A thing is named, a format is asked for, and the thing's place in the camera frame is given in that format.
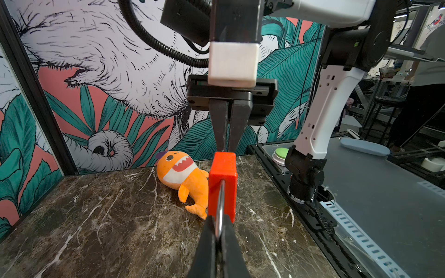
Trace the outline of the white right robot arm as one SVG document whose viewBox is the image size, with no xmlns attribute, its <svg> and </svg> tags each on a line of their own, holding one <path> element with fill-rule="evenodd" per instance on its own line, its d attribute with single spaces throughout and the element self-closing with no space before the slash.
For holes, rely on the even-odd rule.
<svg viewBox="0 0 445 278">
<path fill-rule="evenodd" d="M 253 54 L 265 12 L 289 10 L 326 25 L 315 97 L 301 134 L 285 159 L 292 173 L 290 197 L 313 200 L 324 180 L 327 146 L 353 88 L 386 54 L 396 12 L 410 1 L 193 1 L 210 18 L 208 77 L 188 80 L 188 101 L 210 112 L 219 154 L 235 152 L 253 109 L 257 83 Z"/>
</svg>

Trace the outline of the red padlock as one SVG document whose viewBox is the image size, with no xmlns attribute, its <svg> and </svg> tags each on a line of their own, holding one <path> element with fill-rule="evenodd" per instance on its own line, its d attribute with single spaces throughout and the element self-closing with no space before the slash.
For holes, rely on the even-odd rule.
<svg viewBox="0 0 445 278">
<path fill-rule="evenodd" d="M 238 172 L 236 155 L 232 152 L 217 152 L 209 172 L 208 214 L 214 217 L 214 234 L 219 241 L 227 215 L 235 222 Z"/>
</svg>

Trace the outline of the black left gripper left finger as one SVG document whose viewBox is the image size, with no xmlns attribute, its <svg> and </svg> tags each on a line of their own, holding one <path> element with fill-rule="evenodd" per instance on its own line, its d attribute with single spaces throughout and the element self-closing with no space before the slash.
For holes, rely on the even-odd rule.
<svg viewBox="0 0 445 278">
<path fill-rule="evenodd" d="M 208 216 L 200 234 L 198 246 L 188 278 L 215 278 L 217 243 L 214 231 L 214 217 Z"/>
</svg>

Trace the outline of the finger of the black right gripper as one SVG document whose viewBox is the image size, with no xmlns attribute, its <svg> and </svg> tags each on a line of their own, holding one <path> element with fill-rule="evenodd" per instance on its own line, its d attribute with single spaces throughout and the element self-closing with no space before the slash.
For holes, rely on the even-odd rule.
<svg viewBox="0 0 445 278">
<path fill-rule="evenodd" d="M 252 108 L 253 103 L 250 100 L 234 100 L 231 107 L 228 152 L 236 153 Z"/>
<path fill-rule="evenodd" d="M 209 102 L 209 111 L 217 152 L 225 152 L 228 124 L 228 102 L 225 100 L 212 99 Z"/>
</svg>

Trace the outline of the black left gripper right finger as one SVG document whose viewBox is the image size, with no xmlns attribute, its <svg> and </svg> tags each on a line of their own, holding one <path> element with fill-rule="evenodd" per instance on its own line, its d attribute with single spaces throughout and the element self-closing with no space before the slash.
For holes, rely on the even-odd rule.
<svg viewBox="0 0 445 278">
<path fill-rule="evenodd" d="M 222 218 L 220 236 L 221 274 L 223 278 L 250 278 L 235 229 L 228 215 Z"/>
</svg>

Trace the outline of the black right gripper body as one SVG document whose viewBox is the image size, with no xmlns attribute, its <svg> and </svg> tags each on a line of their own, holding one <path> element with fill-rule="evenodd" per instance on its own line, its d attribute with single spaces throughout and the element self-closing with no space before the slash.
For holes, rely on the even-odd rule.
<svg viewBox="0 0 445 278">
<path fill-rule="evenodd" d="M 212 86 L 206 75 L 190 75 L 187 81 L 187 100 L 193 110 L 208 111 L 211 99 L 250 100 L 253 108 L 248 125 L 261 126 L 274 108 L 274 99 L 278 94 L 278 81 L 275 79 L 258 79 L 253 88 L 234 88 Z"/>
</svg>

